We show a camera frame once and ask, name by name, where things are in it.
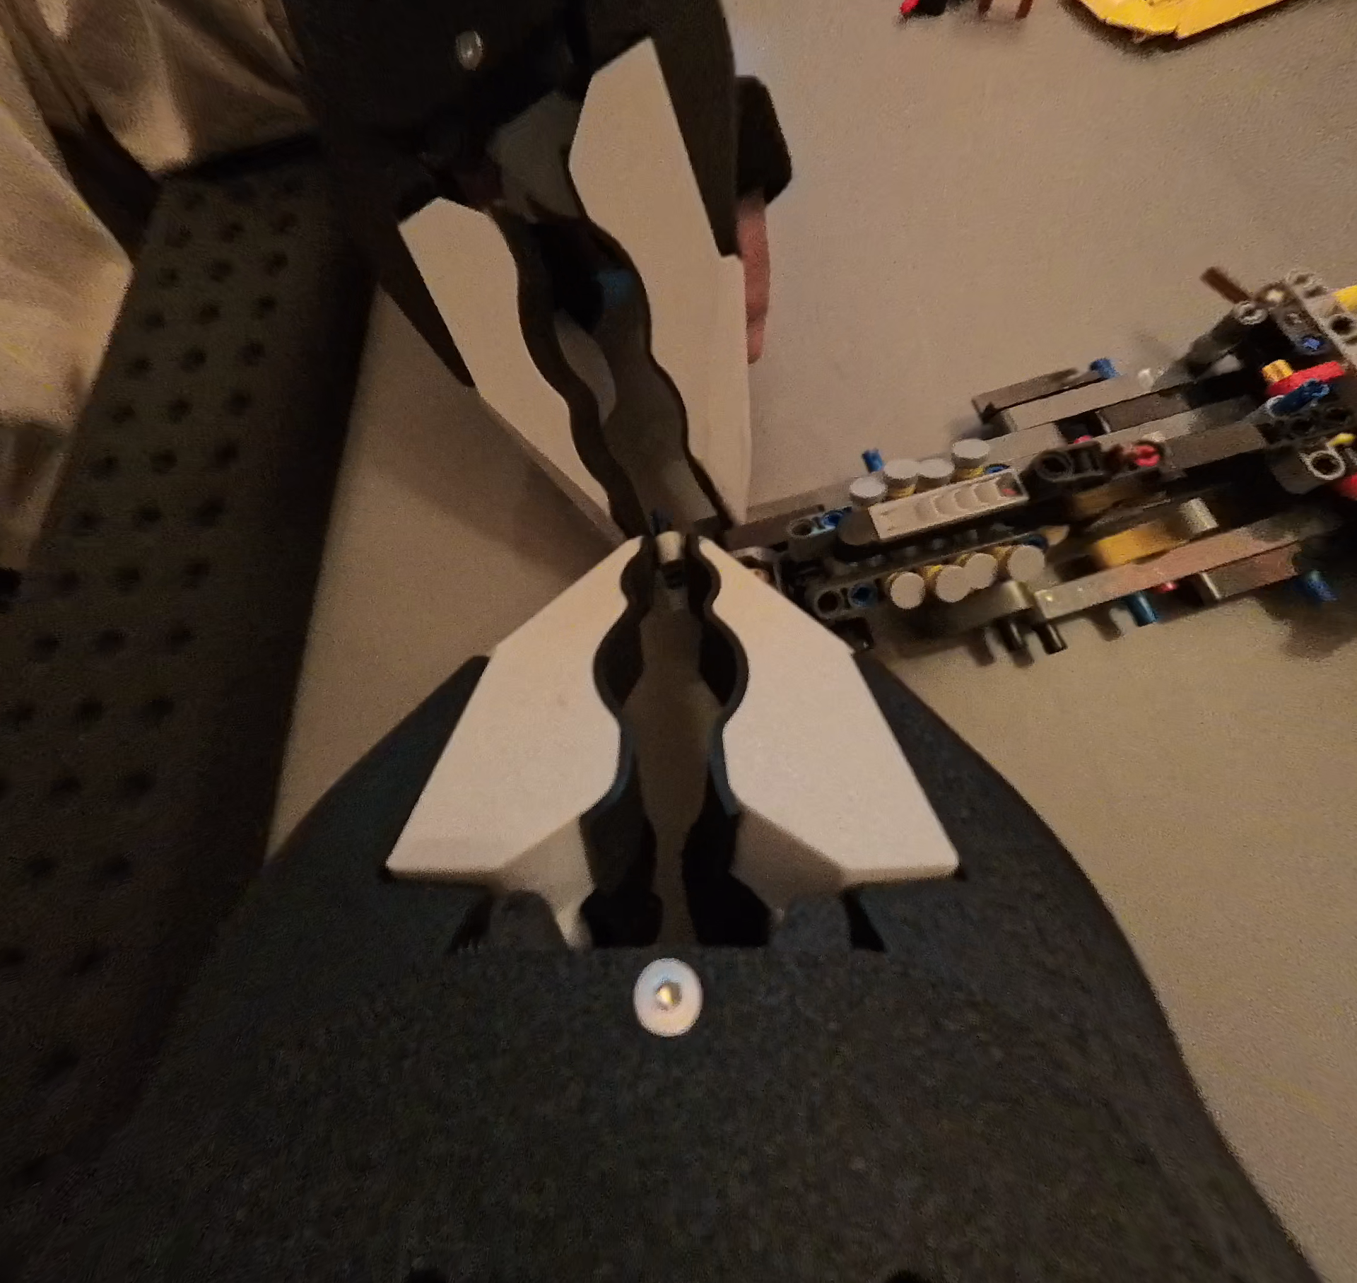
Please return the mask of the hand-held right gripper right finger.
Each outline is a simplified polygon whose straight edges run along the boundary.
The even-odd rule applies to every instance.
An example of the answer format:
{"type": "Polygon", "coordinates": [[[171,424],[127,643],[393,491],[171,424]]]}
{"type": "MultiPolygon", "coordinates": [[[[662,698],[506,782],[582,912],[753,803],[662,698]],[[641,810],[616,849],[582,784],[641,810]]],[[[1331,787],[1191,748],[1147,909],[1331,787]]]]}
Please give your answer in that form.
{"type": "Polygon", "coordinates": [[[687,541],[687,599],[716,707],[684,843],[696,940],[761,946],[802,902],[953,877],[855,651],[710,540],[687,541]]]}

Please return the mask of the grey desk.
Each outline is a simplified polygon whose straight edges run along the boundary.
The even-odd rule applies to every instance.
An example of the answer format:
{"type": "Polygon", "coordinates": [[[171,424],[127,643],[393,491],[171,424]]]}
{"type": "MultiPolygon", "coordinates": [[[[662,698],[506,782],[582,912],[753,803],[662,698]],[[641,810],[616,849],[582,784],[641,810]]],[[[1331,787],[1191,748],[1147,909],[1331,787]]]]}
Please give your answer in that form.
{"type": "MultiPolygon", "coordinates": [[[[755,503],[928,456],[975,392],[1133,373],[1220,314],[1198,275],[1353,281],[1353,0],[1120,49],[1061,0],[1013,24],[898,0],[724,0],[793,181],[770,215],[755,503]]],[[[379,297],[276,800],[279,847],[467,655],[601,541],[379,297]]],[[[1151,627],[1076,620],[1030,664],[885,649],[1114,909],[1195,1084],[1327,1280],[1353,1280],[1353,590],[1151,627]]]]}

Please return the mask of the person's left hand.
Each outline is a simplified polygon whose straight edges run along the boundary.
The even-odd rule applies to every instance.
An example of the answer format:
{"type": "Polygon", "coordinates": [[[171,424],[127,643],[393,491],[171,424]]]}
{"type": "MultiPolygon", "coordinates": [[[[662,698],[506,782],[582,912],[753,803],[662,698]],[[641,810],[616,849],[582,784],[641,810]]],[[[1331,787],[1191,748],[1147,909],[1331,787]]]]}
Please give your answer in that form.
{"type": "Polygon", "coordinates": [[[737,203],[737,257],[743,271],[744,343],[749,365],[764,354],[771,306],[767,201],[759,192],[737,203]]]}

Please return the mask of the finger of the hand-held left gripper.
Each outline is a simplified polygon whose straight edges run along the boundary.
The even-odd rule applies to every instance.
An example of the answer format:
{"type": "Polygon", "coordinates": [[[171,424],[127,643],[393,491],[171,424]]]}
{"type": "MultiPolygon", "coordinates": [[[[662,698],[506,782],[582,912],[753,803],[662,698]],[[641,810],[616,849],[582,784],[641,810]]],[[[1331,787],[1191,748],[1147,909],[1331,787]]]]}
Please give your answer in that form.
{"type": "Polygon", "coordinates": [[[585,220],[638,278],[648,356],[679,399],[688,460],[724,518],[743,523],[752,485],[743,265],[716,246],[651,39],[589,79],[567,178],[585,220]]]}
{"type": "Polygon", "coordinates": [[[527,223],[434,198],[402,222],[400,238],[496,423],[611,543],[645,535],[645,513],[604,441],[600,399],[561,343],[527,223]]]}

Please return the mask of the toy car chassis assembly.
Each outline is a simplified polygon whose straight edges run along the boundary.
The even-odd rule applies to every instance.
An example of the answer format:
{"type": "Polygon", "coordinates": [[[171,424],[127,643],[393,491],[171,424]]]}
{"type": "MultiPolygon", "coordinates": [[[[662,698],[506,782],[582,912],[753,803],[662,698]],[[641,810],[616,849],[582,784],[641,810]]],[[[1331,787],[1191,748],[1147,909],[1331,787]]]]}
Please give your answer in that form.
{"type": "Polygon", "coordinates": [[[1098,358],[979,393],[950,451],[872,450],[855,484],[753,512],[721,546],[863,651],[888,617],[1056,655],[1061,624],[1093,614],[1331,605],[1353,575],[1353,286],[1203,280],[1228,309],[1166,365],[1098,358]]]}

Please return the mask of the person's left forearm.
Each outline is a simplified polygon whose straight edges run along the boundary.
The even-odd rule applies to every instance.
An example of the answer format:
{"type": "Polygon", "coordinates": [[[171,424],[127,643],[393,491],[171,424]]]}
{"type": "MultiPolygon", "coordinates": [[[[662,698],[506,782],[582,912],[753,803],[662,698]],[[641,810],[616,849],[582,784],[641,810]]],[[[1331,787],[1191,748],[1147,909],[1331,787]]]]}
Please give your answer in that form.
{"type": "Polygon", "coordinates": [[[1,0],[2,113],[158,175],[308,132],[279,0],[1,0]]]}

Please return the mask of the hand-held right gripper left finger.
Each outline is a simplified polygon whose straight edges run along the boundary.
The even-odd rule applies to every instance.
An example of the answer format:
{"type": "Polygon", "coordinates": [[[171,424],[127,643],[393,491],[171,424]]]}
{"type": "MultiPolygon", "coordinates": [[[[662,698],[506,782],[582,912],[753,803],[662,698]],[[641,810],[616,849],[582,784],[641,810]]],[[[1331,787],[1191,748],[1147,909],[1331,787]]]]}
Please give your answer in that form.
{"type": "Polygon", "coordinates": [[[573,946],[656,940],[656,840],[625,713],[654,566],[650,538],[623,543],[492,651],[390,875],[533,895],[573,946]]]}

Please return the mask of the person's beige jacket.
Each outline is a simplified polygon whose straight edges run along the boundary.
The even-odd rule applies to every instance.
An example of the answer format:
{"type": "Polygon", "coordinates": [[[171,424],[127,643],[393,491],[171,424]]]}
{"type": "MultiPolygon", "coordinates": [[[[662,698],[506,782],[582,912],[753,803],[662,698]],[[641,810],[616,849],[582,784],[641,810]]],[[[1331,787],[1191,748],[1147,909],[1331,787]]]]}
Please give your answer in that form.
{"type": "Polygon", "coordinates": [[[93,392],[130,262],[56,147],[2,116],[1,562],[20,572],[93,392]]]}

